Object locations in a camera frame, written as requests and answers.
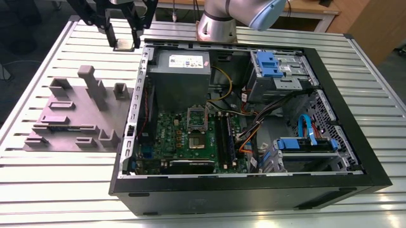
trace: pegboard fixture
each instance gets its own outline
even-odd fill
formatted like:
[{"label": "pegboard fixture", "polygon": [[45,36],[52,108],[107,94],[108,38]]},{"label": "pegboard fixture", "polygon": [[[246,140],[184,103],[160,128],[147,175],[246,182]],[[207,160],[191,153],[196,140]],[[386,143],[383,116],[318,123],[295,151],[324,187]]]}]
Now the pegboard fixture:
[{"label": "pegboard fixture", "polygon": [[55,78],[52,96],[43,109],[27,151],[115,152],[124,132],[129,94],[124,83],[104,87],[93,76],[95,68],[81,66],[77,75],[87,86],[72,86],[65,78]]}]

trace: wire bundle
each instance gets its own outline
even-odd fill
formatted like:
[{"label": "wire bundle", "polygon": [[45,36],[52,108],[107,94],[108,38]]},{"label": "wire bundle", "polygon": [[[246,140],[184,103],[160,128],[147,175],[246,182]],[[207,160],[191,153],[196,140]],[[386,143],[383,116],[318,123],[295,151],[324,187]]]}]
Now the wire bundle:
[{"label": "wire bundle", "polygon": [[247,140],[244,141],[244,143],[240,145],[239,148],[239,152],[243,152],[243,147],[247,144],[248,140],[252,138],[252,136],[255,135],[260,123],[264,120],[264,117],[271,114],[271,112],[274,110],[276,110],[278,108],[280,108],[294,97],[299,96],[299,95],[304,95],[308,94],[314,91],[314,89],[307,89],[303,91],[296,91],[296,92],[291,92],[290,94],[287,94],[284,97],[282,97],[279,100],[274,101],[272,103],[270,103],[263,110],[259,112],[259,114],[256,115],[256,117],[254,118],[252,124],[251,126],[247,128],[246,131],[243,131],[239,135],[239,137],[243,137],[246,134],[250,133],[250,136],[247,138]]}]

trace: motherboard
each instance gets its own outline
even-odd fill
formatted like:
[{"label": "motherboard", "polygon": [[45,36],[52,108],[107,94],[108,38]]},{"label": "motherboard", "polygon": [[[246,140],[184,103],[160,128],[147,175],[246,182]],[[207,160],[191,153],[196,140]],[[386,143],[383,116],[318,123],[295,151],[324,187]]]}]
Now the motherboard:
[{"label": "motherboard", "polygon": [[160,112],[152,145],[140,145],[140,174],[244,173],[247,162],[236,157],[239,117],[193,107],[184,113]]}]

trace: black cable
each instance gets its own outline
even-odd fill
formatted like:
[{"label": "black cable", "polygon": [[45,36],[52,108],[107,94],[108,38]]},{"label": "black cable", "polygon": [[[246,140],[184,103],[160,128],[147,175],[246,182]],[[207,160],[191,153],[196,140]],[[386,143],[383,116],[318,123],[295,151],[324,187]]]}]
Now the black cable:
[{"label": "black cable", "polygon": [[200,20],[200,10],[199,10],[198,0],[195,0],[195,2],[196,2],[196,8],[198,8],[198,20]]},{"label": "black cable", "polygon": [[256,160],[256,167],[254,167],[254,172],[259,172],[259,151],[258,151],[258,145],[256,145],[256,134],[252,136],[251,140],[251,150],[252,150],[252,157]]},{"label": "black cable", "polygon": [[291,2],[290,0],[287,0],[287,4],[288,4],[288,9],[287,9],[287,17],[290,18],[291,17],[291,13],[292,13],[292,6],[291,6]]},{"label": "black cable", "polygon": [[295,91],[291,92],[290,94],[287,94],[284,97],[282,97],[279,100],[274,101],[272,103],[270,103],[263,110],[259,112],[259,114],[256,115],[251,126],[247,128],[246,131],[243,131],[240,133],[240,137],[243,137],[248,132],[254,131],[258,126],[260,125],[262,121],[264,120],[264,117],[272,113],[274,110],[276,110],[278,108],[280,108],[294,97],[299,96],[299,95],[304,95],[308,94],[314,91],[314,89],[306,89],[302,91]]},{"label": "black cable", "polygon": [[232,110],[232,107],[231,107],[230,103],[226,101],[226,98],[222,99],[222,101],[223,101],[223,103],[226,104],[226,106],[228,107],[228,109]]},{"label": "black cable", "polygon": [[185,12],[184,16],[183,16],[180,19],[177,19],[179,22],[183,21],[183,19],[187,17],[187,15],[189,14],[189,12],[191,12],[191,11],[189,11],[189,9],[188,9],[188,11]]},{"label": "black cable", "polygon": [[196,23],[196,3],[192,1],[192,20]]}]

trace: yellow wire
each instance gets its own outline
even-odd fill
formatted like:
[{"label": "yellow wire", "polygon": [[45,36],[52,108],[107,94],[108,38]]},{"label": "yellow wire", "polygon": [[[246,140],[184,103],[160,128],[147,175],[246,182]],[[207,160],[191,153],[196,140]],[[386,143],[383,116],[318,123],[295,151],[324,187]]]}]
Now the yellow wire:
[{"label": "yellow wire", "polygon": [[259,127],[255,129],[255,131],[252,131],[250,137],[247,138],[247,140],[243,142],[243,144],[240,145],[239,151],[242,151],[243,146],[247,144],[247,142],[250,141],[250,139],[252,138],[252,136],[255,135],[256,131],[258,131]]},{"label": "yellow wire", "polygon": [[222,100],[224,97],[227,97],[231,93],[231,90],[232,90],[232,81],[231,81],[231,77],[228,76],[228,74],[220,69],[218,68],[216,66],[211,66],[214,69],[216,69],[219,72],[222,72],[222,74],[227,77],[228,79],[228,82],[230,82],[230,88],[228,88],[228,92],[226,93],[224,96],[216,98],[216,99],[210,99],[208,101],[219,101]]}]

